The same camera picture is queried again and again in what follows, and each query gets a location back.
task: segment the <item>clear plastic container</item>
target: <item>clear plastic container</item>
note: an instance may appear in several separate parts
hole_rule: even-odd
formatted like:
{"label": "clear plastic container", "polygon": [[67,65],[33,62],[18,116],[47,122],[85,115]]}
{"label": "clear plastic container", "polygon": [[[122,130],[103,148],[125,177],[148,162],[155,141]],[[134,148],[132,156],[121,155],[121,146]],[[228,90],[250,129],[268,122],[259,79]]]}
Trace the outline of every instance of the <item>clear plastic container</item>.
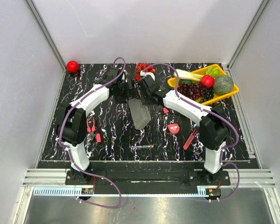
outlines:
{"label": "clear plastic container", "polygon": [[136,130],[143,129],[151,120],[148,107],[140,99],[130,99],[128,104]]}

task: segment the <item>grapes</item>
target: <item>grapes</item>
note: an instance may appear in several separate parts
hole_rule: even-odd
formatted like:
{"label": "grapes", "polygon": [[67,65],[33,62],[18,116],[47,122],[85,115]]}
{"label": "grapes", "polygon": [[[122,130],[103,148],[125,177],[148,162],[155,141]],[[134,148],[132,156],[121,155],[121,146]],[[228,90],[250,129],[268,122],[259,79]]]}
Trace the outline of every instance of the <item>grapes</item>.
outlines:
{"label": "grapes", "polygon": [[177,91],[182,95],[192,99],[198,100],[202,98],[199,102],[204,103],[212,98],[214,98],[213,88],[206,88],[201,83],[183,83],[177,88]]}

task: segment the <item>gray floor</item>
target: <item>gray floor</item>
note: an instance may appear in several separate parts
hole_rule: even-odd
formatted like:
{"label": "gray floor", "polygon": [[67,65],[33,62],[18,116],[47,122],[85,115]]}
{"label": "gray floor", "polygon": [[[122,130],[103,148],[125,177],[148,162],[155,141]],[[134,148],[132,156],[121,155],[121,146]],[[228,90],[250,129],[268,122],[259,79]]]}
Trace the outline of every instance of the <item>gray floor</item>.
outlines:
{"label": "gray floor", "polygon": [[[231,189],[223,189],[228,195]],[[117,198],[91,198],[115,205]],[[229,200],[197,202],[187,198],[130,197],[120,209],[111,210],[79,203],[75,198],[33,196],[27,224],[270,224],[273,223],[261,189],[239,189]]]}

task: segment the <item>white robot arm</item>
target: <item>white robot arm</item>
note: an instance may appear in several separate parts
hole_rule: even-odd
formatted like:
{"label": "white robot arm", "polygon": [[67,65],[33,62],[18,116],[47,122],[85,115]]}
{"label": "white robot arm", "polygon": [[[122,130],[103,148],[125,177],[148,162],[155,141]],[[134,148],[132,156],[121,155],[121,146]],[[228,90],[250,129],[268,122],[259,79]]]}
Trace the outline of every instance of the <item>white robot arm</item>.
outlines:
{"label": "white robot arm", "polygon": [[[87,135],[86,117],[97,105],[107,100],[111,95],[118,96],[118,99],[120,99],[119,102],[131,98],[140,99],[136,82],[134,80],[128,80],[126,76],[124,82],[121,79],[119,82],[110,86],[101,87],[105,82],[106,81],[102,79],[100,84],[94,85],[93,88],[81,98],[71,102],[70,105],[61,107],[61,110],[57,115],[56,133],[59,135],[64,115],[71,106],[80,102],[67,121],[67,125],[63,131],[62,140],[65,145],[69,146],[73,160],[82,170],[86,170],[90,164],[84,148],[84,139]],[[204,168],[211,175],[219,172],[222,166],[220,154],[222,148],[226,145],[226,137],[229,134],[229,130],[222,121],[212,117],[212,115],[204,112],[202,109],[212,110],[219,115],[222,115],[223,110],[201,105],[193,101],[195,105],[202,108],[197,109],[180,100],[171,87],[160,87],[160,85],[154,81],[153,76],[144,76],[139,80],[138,84],[140,86],[141,100],[144,105],[159,104],[173,109],[193,120],[199,126],[200,141],[206,147]]]}

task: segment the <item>pliers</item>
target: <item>pliers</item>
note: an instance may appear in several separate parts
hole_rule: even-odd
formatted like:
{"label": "pliers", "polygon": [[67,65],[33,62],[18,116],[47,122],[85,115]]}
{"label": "pliers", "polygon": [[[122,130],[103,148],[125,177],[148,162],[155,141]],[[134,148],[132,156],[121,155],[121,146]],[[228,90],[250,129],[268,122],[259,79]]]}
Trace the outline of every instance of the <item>pliers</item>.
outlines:
{"label": "pliers", "polygon": [[[96,128],[95,128],[95,119],[94,117],[93,118],[93,126],[92,128],[90,128],[89,126],[89,119],[87,119],[87,132],[89,133],[89,138],[90,138],[90,141],[93,141],[94,140],[94,133],[96,132]],[[97,133],[96,135],[96,139],[97,139],[97,143],[100,143],[102,140],[101,140],[101,134],[100,133]]]}
{"label": "pliers", "polygon": [[93,126],[92,126],[92,128],[90,128],[90,126],[89,126],[89,119],[87,118],[87,132],[89,133],[90,141],[94,140],[94,132],[95,131],[96,131],[96,128],[95,128],[95,119],[94,119],[94,117],[93,117]]}

